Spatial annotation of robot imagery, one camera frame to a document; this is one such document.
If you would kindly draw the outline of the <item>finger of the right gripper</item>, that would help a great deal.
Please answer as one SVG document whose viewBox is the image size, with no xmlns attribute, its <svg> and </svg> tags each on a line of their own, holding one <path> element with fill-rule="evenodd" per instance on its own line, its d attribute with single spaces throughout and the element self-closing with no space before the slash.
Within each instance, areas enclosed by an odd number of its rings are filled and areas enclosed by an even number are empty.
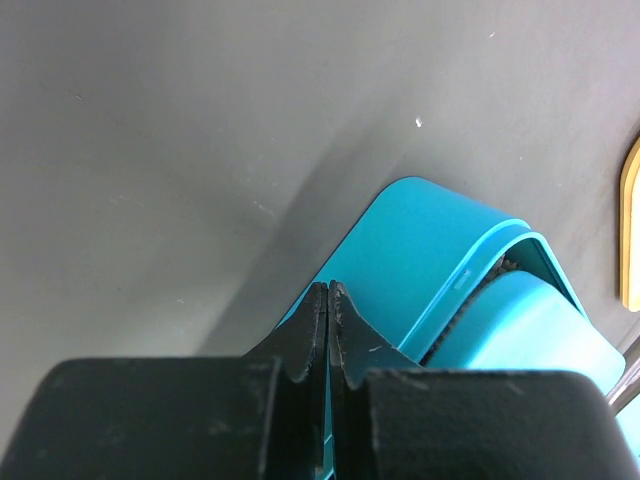
<svg viewBox="0 0 640 480">
<path fill-rule="evenodd" d="M 625 371 L 607 395 L 607 401 L 615 413 L 623 410 L 639 394 L 639 343 L 636 338 L 626 350 Z"/>
</svg>

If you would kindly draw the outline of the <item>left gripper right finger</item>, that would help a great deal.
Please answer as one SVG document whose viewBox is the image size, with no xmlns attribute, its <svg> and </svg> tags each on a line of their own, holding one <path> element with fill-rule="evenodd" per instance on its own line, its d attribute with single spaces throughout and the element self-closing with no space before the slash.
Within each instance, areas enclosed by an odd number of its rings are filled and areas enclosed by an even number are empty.
<svg viewBox="0 0 640 480">
<path fill-rule="evenodd" d="M 429 370 L 328 290 L 339 479 L 635 479 L 603 395 L 567 371 Z"/>
</svg>

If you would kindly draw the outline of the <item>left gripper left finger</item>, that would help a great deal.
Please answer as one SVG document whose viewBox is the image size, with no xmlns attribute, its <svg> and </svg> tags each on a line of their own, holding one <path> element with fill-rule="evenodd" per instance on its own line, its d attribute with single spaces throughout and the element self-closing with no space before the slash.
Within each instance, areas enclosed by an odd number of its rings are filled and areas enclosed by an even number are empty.
<svg viewBox="0 0 640 480">
<path fill-rule="evenodd" d="M 5 479 L 314 479 L 325 469 L 328 288 L 232 357 L 84 358 L 41 381 Z"/>
</svg>

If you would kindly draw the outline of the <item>blue tin lid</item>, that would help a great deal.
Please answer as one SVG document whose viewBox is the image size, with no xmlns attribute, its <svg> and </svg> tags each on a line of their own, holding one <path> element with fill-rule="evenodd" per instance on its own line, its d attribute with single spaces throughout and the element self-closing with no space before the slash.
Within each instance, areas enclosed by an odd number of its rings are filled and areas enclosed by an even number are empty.
<svg viewBox="0 0 640 480">
<path fill-rule="evenodd" d="M 607 395 L 622 378 L 625 360 L 557 288 L 516 270 L 489 281 L 463 304 L 426 366 L 571 371 Z"/>
</svg>

